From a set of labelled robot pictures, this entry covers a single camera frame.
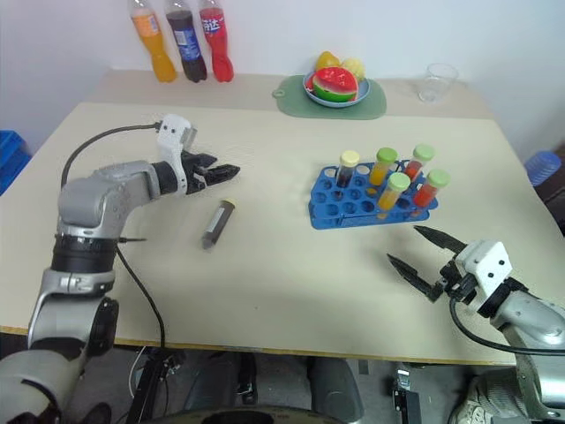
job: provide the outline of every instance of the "test tube with black cap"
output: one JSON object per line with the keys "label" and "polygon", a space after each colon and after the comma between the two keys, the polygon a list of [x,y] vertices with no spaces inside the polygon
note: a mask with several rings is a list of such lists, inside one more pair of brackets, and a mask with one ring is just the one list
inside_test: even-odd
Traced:
{"label": "test tube with black cap", "polygon": [[231,212],[236,208],[236,203],[231,199],[224,199],[220,202],[220,206],[215,211],[212,221],[210,221],[209,226],[204,231],[202,236],[202,247],[209,249],[214,246],[220,235],[222,234],[223,227],[230,219]]}

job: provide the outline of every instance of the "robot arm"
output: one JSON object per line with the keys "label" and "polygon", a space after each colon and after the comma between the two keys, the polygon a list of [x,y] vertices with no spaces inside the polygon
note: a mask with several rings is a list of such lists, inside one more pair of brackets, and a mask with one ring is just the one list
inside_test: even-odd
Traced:
{"label": "robot arm", "polygon": [[[481,240],[465,245],[448,234],[424,226],[415,229],[455,256],[431,286],[405,262],[388,258],[401,276],[432,302],[442,293],[450,299],[457,327],[472,340],[516,354],[516,371],[532,420],[565,420],[565,309],[528,293],[510,277],[512,266],[501,242]],[[510,346],[470,333],[456,317],[456,302],[490,319]]]}
{"label": "robot arm", "polygon": [[190,122],[168,115],[158,134],[162,162],[109,166],[63,187],[53,259],[43,272],[28,350],[0,362],[0,422],[55,420],[88,358],[113,345],[118,304],[106,294],[114,285],[117,243],[128,215],[163,194],[195,193],[237,174],[232,165],[208,170],[213,156],[188,153],[195,134]]}

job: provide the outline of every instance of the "white wall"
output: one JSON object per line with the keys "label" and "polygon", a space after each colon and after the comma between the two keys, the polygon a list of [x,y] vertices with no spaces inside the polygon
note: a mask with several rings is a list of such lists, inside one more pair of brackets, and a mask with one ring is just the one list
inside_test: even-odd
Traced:
{"label": "white wall", "polygon": [[[0,125],[33,144],[106,67],[150,69],[125,0],[0,2]],[[162,1],[153,2],[180,70]],[[224,0],[224,9],[237,72],[305,72],[324,49],[362,58],[371,77],[448,62],[486,98],[520,157],[565,136],[562,0]]]}

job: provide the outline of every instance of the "blue plate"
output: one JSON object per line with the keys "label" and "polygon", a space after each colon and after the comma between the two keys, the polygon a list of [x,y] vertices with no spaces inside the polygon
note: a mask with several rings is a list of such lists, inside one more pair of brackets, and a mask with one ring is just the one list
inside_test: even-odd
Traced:
{"label": "blue plate", "polygon": [[369,93],[371,92],[371,84],[369,84],[369,81],[367,81],[367,79],[365,78],[365,79],[363,79],[359,82],[359,91],[357,93],[357,99],[356,100],[354,100],[353,102],[329,102],[327,100],[323,100],[323,99],[320,99],[319,97],[316,97],[316,95],[314,93],[310,93],[306,89],[306,82],[313,75],[314,75],[314,72],[310,72],[310,73],[308,73],[304,76],[304,79],[302,79],[302,87],[304,88],[304,91],[306,91],[306,95],[308,95],[308,97],[310,97],[312,100],[314,100],[318,104],[321,104],[322,106],[326,106],[328,108],[334,108],[334,109],[348,108],[350,106],[353,106],[354,104],[357,104],[357,103],[363,101],[363,99],[365,99],[369,95]]}

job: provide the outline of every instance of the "test tube rack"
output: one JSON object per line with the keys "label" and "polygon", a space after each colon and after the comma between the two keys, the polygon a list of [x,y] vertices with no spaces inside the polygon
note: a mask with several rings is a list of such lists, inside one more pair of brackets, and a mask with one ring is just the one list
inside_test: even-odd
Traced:
{"label": "test tube rack", "polygon": [[[323,168],[310,192],[308,210],[312,227],[316,230],[326,230],[425,221],[430,217],[430,210],[437,208],[439,204],[433,199],[427,207],[419,208],[412,201],[416,191],[426,181],[422,172],[408,190],[400,195],[392,209],[381,211],[377,206],[380,195],[387,186],[388,177],[393,172],[403,172],[407,163],[408,161],[397,161],[396,169],[388,172],[385,182],[379,187],[369,183],[372,163],[360,163],[345,188],[336,185],[337,166]],[[379,219],[378,214],[387,216]]]}

